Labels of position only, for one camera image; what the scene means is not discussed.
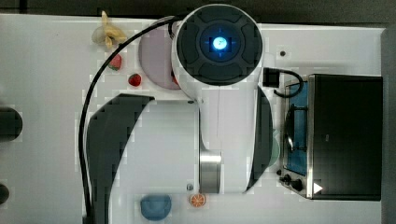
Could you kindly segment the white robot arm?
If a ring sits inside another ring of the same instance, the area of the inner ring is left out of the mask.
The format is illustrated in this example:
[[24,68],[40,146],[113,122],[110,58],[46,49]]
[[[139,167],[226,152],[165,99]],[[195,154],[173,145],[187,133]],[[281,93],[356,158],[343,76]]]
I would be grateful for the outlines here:
[[89,122],[92,224],[160,221],[178,196],[246,192],[271,159],[264,45],[246,12],[199,7],[140,52],[153,88],[117,95]]

